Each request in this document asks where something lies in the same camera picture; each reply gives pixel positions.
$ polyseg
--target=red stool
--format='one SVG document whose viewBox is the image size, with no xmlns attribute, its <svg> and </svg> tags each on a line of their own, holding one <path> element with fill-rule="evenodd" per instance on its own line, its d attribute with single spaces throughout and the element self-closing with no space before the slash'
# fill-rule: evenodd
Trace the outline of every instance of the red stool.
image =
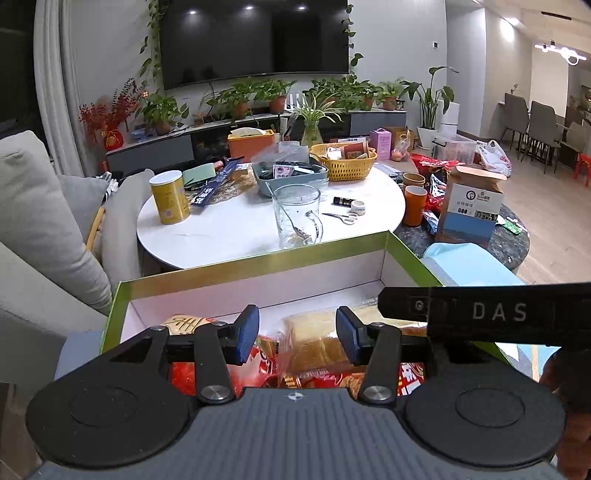
<svg viewBox="0 0 591 480">
<path fill-rule="evenodd" d="M 574 168 L 574 175 L 573 178 L 576 179 L 579 176 L 579 172 L 581 171 L 581 165 L 585 164 L 587 167 L 587 181 L 585 182 L 585 186 L 589 186 L 589 180 L 591 180 L 591 157 L 580 153 L 577 158 L 577 166 Z"/>
</svg>

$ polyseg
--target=tv cabinet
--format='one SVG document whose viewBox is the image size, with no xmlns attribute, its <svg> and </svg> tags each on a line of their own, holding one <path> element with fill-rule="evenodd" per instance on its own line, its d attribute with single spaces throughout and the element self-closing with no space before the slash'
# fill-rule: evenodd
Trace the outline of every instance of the tv cabinet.
<svg viewBox="0 0 591 480">
<path fill-rule="evenodd" d="M 109 169 L 117 178 L 125 178 L 146 168 L 159 173 L 166 170 L 186 170 L 211 162 L 215 157 L 229 155 L 226 139 L 230 130 L 238 127 L 280 128 L 281 115 L 263 113 L 251 115 L 242 120 L 222 120 L 199 127 L 188 127 L 162 137 L 148 137 L 146 140 L 125 144 L 107 152 Z M 341 115 L 342 121 L 333 123 L 324 118 L 319 123 L 320 133 L 325 141 L 332 138 L 360 137 L 372 130 L 384 127 L 404 127 L 405 111 L 388 112 L 374 108 L 370 111 L 351 111 Z M 291 131 L 291 138 L 298 140 L 304 132 L 304 123 L 299 118 Z"/>
</svg>

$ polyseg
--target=glass cup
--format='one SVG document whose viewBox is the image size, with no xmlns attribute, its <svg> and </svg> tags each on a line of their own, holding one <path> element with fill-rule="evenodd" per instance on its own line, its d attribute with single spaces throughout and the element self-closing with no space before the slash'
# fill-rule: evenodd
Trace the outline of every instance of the glass cup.
<svg viewBox="0 0 591 480">
<path fill-rule="evenodd" d="M 319 218 L 320 190 L 312 185 L 283 185 L 275 190 L 273 208 L 281 248 L 319 244 L 324 232 Z"/>
</svg>

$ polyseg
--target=white can lid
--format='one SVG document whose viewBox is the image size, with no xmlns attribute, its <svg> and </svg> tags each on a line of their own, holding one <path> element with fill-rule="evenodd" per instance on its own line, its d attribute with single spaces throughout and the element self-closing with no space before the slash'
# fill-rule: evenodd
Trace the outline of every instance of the white can lid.
<svg viewBox="0 0 591 480">
<path fill-rule="evenodd" d="M 170 170 L 159 173 L 150 179 L 150 185 L 157 187 L 158 185 L 166 185 L 182 178 L 183 172 L 180 170 Z"/>
</svg>

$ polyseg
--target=metal screw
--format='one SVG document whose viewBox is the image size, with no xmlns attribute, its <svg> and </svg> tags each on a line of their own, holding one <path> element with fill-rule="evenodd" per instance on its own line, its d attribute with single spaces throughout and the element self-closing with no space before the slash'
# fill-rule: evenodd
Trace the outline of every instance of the metal screw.
<svg viewBox="0 0 591 480">
<path fill-rule="evenodd" d="M 208 385 L 201 390 L 201 396 L 208 400 L 225 400 L 230 396 L 230 390 L 222 385 Z"/>
<path fill-rule="evenodd" d="M 372 385 L 363 391 L 365 398 L 373 402 L 385 402 L 392 398 L 392 390 L 381 385 Z"/>
</svg>

